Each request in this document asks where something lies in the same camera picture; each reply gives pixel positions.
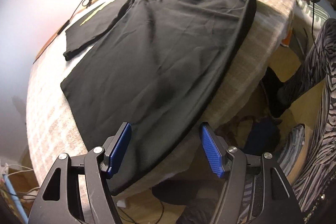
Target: blue pole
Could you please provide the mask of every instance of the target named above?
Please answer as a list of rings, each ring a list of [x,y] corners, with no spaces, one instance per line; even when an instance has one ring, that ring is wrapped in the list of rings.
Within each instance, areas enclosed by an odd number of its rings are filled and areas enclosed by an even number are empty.
[[[20,199],[16,196],[16,192],[13,188],[13,185],[11,184],[11,181],[8,179],[8,177],[6,175],[3,175],[4,181],[5,181],[5,185],[8,189],[8,192],[11,193],[10,197],[12,198],[19,214],[21,215],[24,224],[28,224],[28,217],[27,214],[25,212],[25,210],[22,207],[22,204],[20,202]]]

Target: metal screw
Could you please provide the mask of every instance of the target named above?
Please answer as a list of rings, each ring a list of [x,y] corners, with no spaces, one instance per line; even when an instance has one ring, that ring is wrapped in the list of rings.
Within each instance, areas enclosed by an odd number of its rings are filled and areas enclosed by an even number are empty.
[[[67,158],[67,154],[66,153],[62,153],[62,154],[60,154],[59,156],[58,156],[58,158],[60,159],[60,160],[65,160],[66,158]]]
[[[238,149],[235,146],[229,146],[228,150],[231,153],[236,153],[238,151]]]
[[[97,146],[93,149],[93,152],[95,152],[96,154],[99,154],[102,151],[103,151],[103,148],[101,146]]]
[[[273,156],[272,156],[271,153],[266,152],[266,153],[264,154],[264,157],[270,160]]]

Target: black garment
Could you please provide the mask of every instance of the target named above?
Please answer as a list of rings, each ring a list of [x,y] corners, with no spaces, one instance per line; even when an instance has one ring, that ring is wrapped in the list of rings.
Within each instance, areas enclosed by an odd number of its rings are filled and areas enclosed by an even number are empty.
[[[102,145],[122,122],[132,125],[120,170],[108,181],[112,194],[152,170],[190,131],[256,11],[256,0],[125,3],[113,28],[61,83],[88,150]],[[90,19],[96,26],[100,15],[106,22],[104,9]]]

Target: blue textured pad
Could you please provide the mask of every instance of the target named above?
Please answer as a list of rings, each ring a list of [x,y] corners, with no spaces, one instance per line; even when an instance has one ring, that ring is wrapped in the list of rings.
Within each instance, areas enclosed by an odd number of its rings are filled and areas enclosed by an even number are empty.
[[[107,173],[110,176],[118,173],[121,162],[123,161],[124,155],[126,153],[128,144],[132,136],[132,127],[127,123],[124,131],[121,133],[120,138],[115,145],[115,148],[110,156],[110,166],[107,170]]]
[[[202,127],[200,138],[212,172],[217,174],[219,178],[223,178],[225,171],[222,167],[222,155],[206,127]]]

